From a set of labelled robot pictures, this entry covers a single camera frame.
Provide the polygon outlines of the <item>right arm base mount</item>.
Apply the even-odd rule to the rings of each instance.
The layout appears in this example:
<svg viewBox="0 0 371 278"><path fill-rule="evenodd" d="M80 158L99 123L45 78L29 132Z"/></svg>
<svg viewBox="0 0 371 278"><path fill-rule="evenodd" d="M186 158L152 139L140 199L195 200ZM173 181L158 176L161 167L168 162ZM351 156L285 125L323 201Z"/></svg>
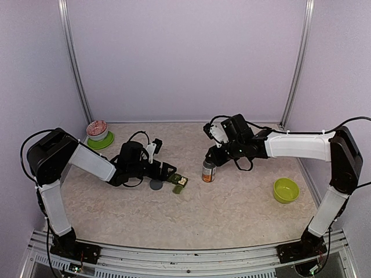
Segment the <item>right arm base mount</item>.
<svg viewBox="0 0 371 278"><path fill-rule="evenodd" d="M294 262L324 254L328 251L323 236L315 236L306 228L300 240L280 244L276 247L281 264Z"/></svg>

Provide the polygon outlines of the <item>orange pill bottle grey cap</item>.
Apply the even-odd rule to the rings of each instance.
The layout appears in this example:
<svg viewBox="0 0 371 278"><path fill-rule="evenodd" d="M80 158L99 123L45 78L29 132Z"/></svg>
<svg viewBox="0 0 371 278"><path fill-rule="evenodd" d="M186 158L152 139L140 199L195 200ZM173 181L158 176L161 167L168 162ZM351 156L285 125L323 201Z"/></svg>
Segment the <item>orange pill bottle grey cap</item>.
<svg viewBox="0 0 371 278"><path fill-rule="evenodd" d="M215 178L216 165L206 158L202 164L202 180L204 182L212 182Z"/></svg>

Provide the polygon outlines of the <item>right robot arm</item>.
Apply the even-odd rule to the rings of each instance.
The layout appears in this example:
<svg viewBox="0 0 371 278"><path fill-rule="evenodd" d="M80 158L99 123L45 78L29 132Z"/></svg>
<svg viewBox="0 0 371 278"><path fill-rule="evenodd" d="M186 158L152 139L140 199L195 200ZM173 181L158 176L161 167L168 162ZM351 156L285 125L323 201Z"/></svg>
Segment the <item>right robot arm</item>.
<svg viewBox="0 0 371 278"><path fill-rule="evenodd" d="M219 126L212 121L203 126L205 134L215 142L206 159L220 167L240 158L304 158L331 164L329 188L319 209L312 218L300 241L297 253L309 257L318 249L325 232L345 209L349 197L358 188L363 166L361 152L345 123L331 130L291 132L261 126L260 132L252 131L253 123L241 114L221 116Z"/></svg>

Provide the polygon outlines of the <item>green weekly pill organizer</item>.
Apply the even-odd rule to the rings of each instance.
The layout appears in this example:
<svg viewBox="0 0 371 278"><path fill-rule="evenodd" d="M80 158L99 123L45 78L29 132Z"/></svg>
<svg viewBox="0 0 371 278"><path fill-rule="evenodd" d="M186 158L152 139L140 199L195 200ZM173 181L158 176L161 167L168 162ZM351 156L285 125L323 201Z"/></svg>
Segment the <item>green weekly pill organizer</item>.
<svg viewBox="0 0 371 278"><path fill-rule="evenodd" d="M174 185L172 192L179 195L185 188L188 182L188 178L180 174L174 173L168 179L167 182Z"/></svg>

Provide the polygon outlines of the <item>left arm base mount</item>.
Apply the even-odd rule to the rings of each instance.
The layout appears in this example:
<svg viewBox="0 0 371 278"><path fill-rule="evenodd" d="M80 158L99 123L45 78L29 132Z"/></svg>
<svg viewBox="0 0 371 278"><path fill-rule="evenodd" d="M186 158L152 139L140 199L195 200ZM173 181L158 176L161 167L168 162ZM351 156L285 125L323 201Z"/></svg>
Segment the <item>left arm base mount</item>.
<svg viewBox="0 0 371 278"><path fill-rule="evenodd" d="M50 248L53 255L95 265L100 251L101 247L98 245L77 241L74 228L65 235L55 236Z"/></svg>

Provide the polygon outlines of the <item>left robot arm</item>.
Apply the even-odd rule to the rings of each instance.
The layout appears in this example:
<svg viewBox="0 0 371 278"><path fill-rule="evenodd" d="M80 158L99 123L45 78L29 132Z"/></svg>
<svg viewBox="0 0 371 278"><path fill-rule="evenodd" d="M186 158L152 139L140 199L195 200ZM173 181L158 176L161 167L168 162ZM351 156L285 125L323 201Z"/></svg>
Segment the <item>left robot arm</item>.
<svg viewBox="0 0 371 278"><path fill-rule="evenodd" d="M21 167L35 182L39 205L52 231L54 245L70 258L81 252L81 244L67 217L61 195L70 170L114 187L126 188L130 187L131 179L164 182L177 171L175 166L155 160L154 156L162 147L162 141L157 138L147 144L130 138L121 145L119 154L109 159L61 128L39 131L29 136L25 143L36 136L41 139L28 150L20 150Z"/></svg>

